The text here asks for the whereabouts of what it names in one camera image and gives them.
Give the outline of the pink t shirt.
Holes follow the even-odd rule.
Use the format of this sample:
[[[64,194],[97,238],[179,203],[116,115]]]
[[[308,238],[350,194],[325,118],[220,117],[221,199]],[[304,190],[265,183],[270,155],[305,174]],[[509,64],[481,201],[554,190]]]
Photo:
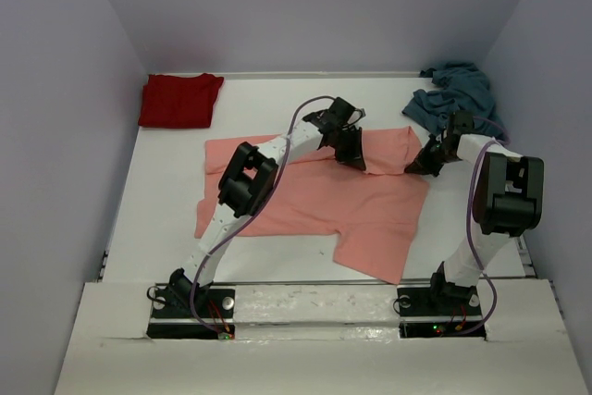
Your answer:
[[[325,147],[289,163],[277,192],[243,237],[339,235],[333,260],[401,282],[429,185],[404,169],[421,143],[410,127],[366,130],[366,169],[339,164]]]

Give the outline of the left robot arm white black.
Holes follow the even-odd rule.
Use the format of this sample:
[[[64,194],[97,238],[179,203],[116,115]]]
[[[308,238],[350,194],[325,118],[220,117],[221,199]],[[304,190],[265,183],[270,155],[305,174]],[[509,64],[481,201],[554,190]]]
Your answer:
[[[288,129],[260,144],[242,142],[218,182],[214,213],[189,258],[169,279],[172,303],[186,316],[198,315],[207,301],[217,267],[231,241],[263,211],[287,165],[323,148],[346,167],[365,170],[362,129],[365,111],[339,97],[309,99],[292,115]]]

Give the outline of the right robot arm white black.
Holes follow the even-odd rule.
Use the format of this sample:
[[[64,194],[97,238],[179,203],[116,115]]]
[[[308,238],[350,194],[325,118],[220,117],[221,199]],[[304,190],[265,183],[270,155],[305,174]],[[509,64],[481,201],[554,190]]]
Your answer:
[[[432,274],[427,288],[401,296],[408,316],[445,316],[477,297],[476,285],[500,249],[535,228],[542,217],[544,161],[517,154],[476,131],[468,111],[450,115],[447,127],[430,136],[405,171],[433,176],[459,161],[473,167],[465,214],[465,238]]]

